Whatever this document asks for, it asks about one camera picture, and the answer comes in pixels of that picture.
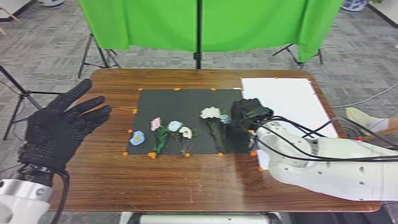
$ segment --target green screen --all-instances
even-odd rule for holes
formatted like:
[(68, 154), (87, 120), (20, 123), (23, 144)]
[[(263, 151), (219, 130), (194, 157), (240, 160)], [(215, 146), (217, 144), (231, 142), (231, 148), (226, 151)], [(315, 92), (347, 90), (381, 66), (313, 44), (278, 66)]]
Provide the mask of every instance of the green screen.
[[(198, 0), (80, 0), (102, 48), (196, 51)], [(203, 0), (203, 52), (299, 44), (315, 56), (341, 0)]]

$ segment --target pink flower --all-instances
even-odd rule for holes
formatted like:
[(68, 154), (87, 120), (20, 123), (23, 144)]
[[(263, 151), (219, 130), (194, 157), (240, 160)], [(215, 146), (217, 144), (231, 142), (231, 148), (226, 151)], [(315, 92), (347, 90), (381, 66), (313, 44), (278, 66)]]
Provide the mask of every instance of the pink flower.
[(157, 131), (158, 128), (160, 128), (160, 117), (155, 118), (151, 121), (151, 130)]

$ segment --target finger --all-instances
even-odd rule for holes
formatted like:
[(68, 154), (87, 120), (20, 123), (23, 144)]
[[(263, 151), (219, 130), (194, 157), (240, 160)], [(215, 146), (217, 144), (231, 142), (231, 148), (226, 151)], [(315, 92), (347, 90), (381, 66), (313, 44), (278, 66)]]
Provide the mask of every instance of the finger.
[(89, 135), (93, 133), (93, 131), (96, 130), (96, 128), (103, 125), (103, 123), (109, 121), (110, 115), (107, 115), (105, 117), (102, 117), (94, 123), (91, 123), (87, 125), (87, 127), (82, 130), (82, 133), (86, 135)]
[(93, 87), (93, 81), (89, 79), (86, 79), (79, 83), (77, 87), (70, 90), (70, 92), (63, 93), (57, 96), (55, 100), (52, 101), (52, 103), (47, 106), (47, 109), (55, 113), (64, 112), (64, 110), (71, 106), (73, 102), (79, 100), (79, 98), (87, 93), (91, 87)]
[(100, 96), (80, 103), (64, 113), (66, 121), (73, 121), (73, 119), (105, 102), (105, 97)]
[(73, 121), (71, 125), (77, 129), (84, 129), (87, 124), (96, 121), (102, 117), (110, 114), (112, 108), (110, 106), (103, 106), (100, 109), (86, 113), (77, 120)]

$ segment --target wooden table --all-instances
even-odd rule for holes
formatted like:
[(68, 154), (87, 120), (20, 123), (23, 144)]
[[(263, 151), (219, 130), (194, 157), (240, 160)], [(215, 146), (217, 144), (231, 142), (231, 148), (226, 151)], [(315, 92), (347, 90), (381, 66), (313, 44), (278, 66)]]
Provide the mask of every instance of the wooden table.
[(240, 88), (240, 78), (256, 77), (308, 78), (325, 111), (334, 116), (317, 81), (304, 71), (102, 69), (94, 72), (94, 88), (84, 98), (107, 96), (114, 111), (68, 164), (66, 210), (370, 212), (381, 208), (379, 202), (347, 201), (279, 183), (269, 172), (260, 172), (258, 159), (249, 155), (196, 155), (189, 159), (164, 155), (155, 160), (148, 156), (123, 156), (139, 89)]

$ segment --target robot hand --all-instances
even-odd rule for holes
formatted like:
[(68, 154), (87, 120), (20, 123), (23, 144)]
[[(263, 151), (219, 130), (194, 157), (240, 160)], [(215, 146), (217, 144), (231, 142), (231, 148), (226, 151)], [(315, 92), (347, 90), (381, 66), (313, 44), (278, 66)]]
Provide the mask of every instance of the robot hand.
[(86, 136), (107, 122), (110, 106), (93, 110), (105, 102), (100, 96), (80, 103), (70, 110), (73, 102), (87, 93), (93, 82), (86, 79), (71, 91), (59, 95), (48, 107), (29, 118), (29, 128), (20, 155), (20, 162), (64, 170)]

